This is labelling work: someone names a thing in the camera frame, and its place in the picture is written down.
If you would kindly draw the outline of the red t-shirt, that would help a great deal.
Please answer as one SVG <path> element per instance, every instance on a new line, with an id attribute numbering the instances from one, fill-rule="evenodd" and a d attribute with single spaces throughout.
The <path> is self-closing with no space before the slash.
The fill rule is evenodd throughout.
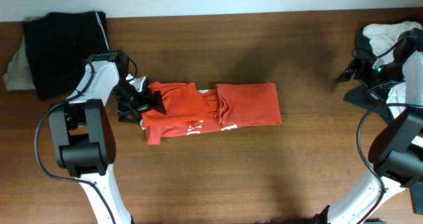
<path id="1" fill-rule="evenodd" d="M 164 137 L 179 137 L 249 126 L 277 126 L 282 123 L 276 85 L 217 84 L 198 90 L 194 83 L 149 85 L 162 94 L 166 113 L 156 110 L 141 115 L 140 126 L 147 143 L 158 145 Z"/>

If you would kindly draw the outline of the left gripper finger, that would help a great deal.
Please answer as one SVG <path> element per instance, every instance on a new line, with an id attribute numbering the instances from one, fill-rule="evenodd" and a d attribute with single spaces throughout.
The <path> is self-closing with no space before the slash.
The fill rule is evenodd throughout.
<path id="1" fill-rule="evenodd" d="M 119 122 L 125 122 L 125 123 L 131 123 L 131 124 L 138 124 L 141 121 L 141 118 L 139 117 L 139 114 L 130 110 L 127 112 L 118 111 L 118 121 Z"/>
<path id="2" fill-rule="evenodd" d="M 152 93 L 150 90 L 141 93 L 139 98 L 139 105 L 137 111 L 142 114 L 150 110 L 156 110 L 164 115 L 167 114 L 165 105 L 163 104 L 162 96 L 160 91 Z"/>

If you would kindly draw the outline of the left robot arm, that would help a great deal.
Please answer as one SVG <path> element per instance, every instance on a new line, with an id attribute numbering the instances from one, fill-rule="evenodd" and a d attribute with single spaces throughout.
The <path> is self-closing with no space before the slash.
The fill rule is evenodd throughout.
<path id="1" fill-rule="evenodd" d="M 54 155 L 67 180 L 84 189 L 98 223 L 133 223 L 114 177 L 116 142 L 106 114 L 109 98 L 118 103 L 121 122 L 141 122 L 141 114 L 166 114 L 161 93 L 151 92 L 146 77 L 128 73 L 133 61 L 121 50 L 93 54 L 72 94 L 48 113 Z"/>

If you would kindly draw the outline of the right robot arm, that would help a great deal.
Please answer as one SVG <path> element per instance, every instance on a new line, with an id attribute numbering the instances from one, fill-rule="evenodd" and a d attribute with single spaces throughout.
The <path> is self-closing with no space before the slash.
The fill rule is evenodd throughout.
<path id="1" fill-rule="evenodd" d="M 422 30 L 400 33 L 378 53 L 368 39 L 358 40 L 353 60 L 337 82 L 355 79 L 360 87 L 344 99 L 367 109 L 359 122 L 357 149 L 367 170 L 339 201 L 312 218 L 312 223 L 367 223 L 392 196 L 422 183 Z M 365 120 L 378 113 L 387 127 L 365 155 L 360 143 Z"/>

